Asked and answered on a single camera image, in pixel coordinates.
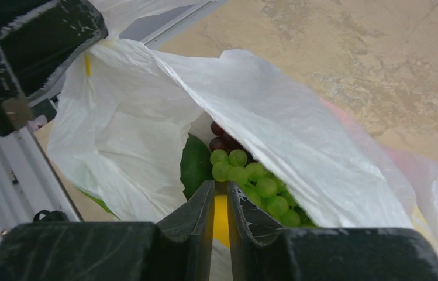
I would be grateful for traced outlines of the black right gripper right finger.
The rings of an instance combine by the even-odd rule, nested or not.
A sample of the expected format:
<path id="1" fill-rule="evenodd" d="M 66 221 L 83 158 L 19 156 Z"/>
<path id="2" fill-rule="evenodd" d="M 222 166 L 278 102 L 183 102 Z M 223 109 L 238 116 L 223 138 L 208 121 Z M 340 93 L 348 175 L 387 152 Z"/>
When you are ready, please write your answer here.
<path id="1" fill-rule="evenodd" d="M 230 183 L 234 280 L 438 280 L 438 256 L 407 228 L 287 228 Z"/>

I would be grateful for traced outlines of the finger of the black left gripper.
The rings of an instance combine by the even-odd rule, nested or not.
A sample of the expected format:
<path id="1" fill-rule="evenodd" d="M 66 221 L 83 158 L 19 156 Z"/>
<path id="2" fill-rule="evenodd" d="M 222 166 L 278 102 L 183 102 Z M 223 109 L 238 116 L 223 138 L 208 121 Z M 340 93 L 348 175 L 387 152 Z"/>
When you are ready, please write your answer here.
<path id="1" fill-rule="evenodd" d="M 0 136 L 33 120 L 30 103 L 107 35 L 89 1 L 0 1 Z"/>

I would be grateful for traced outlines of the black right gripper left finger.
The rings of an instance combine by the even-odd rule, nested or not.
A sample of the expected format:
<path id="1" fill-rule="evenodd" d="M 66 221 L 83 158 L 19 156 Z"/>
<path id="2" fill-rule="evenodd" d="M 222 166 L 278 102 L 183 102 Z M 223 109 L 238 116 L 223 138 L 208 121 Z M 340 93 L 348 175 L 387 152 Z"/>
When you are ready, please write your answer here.
<path id="1" fill-rule="evenodd" d="M 33 222 L 0 243 L 0 280 L 208 280 L 214 186 L 158 223 Z"/>

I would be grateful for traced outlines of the yellow fake fruit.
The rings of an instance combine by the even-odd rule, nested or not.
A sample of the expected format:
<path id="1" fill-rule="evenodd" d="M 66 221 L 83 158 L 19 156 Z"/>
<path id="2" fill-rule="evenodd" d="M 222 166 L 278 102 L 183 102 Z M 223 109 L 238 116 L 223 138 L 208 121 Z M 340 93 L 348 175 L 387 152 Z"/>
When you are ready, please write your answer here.
<path id="1" fill-rule="evenodd" d="M 220 194 L 214 197 L 213 237 L 226 247 L 230 247 L 229 219 L 227 195 Z"/>

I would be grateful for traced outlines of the white plastic bag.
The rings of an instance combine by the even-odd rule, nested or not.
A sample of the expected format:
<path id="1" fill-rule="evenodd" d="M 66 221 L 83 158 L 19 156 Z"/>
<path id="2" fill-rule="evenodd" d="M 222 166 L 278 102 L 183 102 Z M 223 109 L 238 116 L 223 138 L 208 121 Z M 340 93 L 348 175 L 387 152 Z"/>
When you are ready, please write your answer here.
<path id="1" fill-rule="evenodd" d="M 157 222 L 185 203 L 190 132 L 218 124 L 323 227 L 405 227 L 438 252 L 438 164 L 379 145 L 338 107 L 247 50 L 218 58 L 119 35 L 188 1 L 94 1 L 108 38 L 66 71 L 48 157 L 121 220 Z"/>

